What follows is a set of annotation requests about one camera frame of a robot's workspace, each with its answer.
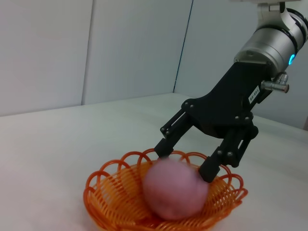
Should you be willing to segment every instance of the orange wire basket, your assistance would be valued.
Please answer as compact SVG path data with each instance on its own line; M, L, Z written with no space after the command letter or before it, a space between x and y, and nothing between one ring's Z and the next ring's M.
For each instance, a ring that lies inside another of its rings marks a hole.
M153 152L154 149L143 153L127 153L121 160L109 161L99 171L89 176L83 200L90 217L100 230L207 231L228 216L248 194L242 177L232 174L228 167L220 166L226 173L216 177L210 184L208 199L201 213L179 221L162 220L147 207L142 194L142 179L151 165L156 162L148 156ZM202 162L206 159L206 156L201 153L174 151L172 154L179 154L180 161L186 161L196 169L199 166L191 163L192 159L201 158ZM138 158L135 165L130 166L125 162L129 156ZM109 174L105 171L108 166L113 165L117 165L116 173Z

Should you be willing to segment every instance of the wall seam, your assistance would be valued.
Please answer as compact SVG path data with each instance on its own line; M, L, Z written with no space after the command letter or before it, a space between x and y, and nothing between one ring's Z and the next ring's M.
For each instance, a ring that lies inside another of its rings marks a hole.
M90 20L88 48L87 48L87 58L86 58L86 68L85 68L85 75L84 75L84 78L83 78L81 105L85 105L85 100L86 100L86 95L85 94L86 94L86 86L87 86L87 77L88 77L88 72L89 72L90 45L91 45L91 38L92 38L92 26L93 26L93 20L94 20L95 3L96 3L96 0L92 0L91 20Z
M178 70L177 70L177 75L175 77L175 81L174 81L174 86L173 86L173 93L175 92L175 88L177 85L177 80L178 80L178 76L179 76L179 70L180 70L180 65L181 65L181 61L182 61L182 55L183 55L183 50L184 50L184 46L185 46L185 41L186 41L186 36L187 36L187 31L188 31L188 26L189 26L189 21L191 19L191 14L192 14L192 9L193 9L193 1L192 0L192 4L191 4L191 9L189 12L189 16L188 16L188 21L187 21L187 26L186 26L186 31L185 31L185 36L184 36L184 41L183 41L183 45L182 45L182 51L181 51L181 55L180 55L180 60L179 60L179 65L178 65Z

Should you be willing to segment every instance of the robotic arm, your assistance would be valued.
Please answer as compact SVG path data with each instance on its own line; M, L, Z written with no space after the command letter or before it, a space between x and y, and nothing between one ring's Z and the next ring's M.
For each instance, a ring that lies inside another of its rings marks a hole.
M250 141L258 134L252 108L273 91L288 92L285 70L308 40L308 20L298 11L286 8L285 2L246 1L258 3L255 33L213 90L201 98L186 100L160 129L164 138L155 147L159 157L169 156L192 126L223 139L199 169L206 182L214 180L219 165L238 167Z

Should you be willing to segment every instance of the white wall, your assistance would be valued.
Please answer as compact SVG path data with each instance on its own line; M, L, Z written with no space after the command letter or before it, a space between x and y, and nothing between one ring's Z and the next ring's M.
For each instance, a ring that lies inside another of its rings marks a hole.
M83 103L172 92L191 0L94 0Z
M0 1L0 116L81 104L91 6Z
M257 26L256 5L228 0L194 0L176 92L192 97L209 93L232 66ZM253 112L303 128L308 116L308 45L287 69L290 91L274 92Z

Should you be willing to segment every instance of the label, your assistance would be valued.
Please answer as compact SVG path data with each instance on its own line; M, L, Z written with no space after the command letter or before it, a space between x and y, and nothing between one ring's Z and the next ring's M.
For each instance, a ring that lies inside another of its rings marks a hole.
M248 98L250 104L255 100L257 95L259 95L259 93L260 93L260 88L259 86L257 86L256 89L251 93L251 95Z

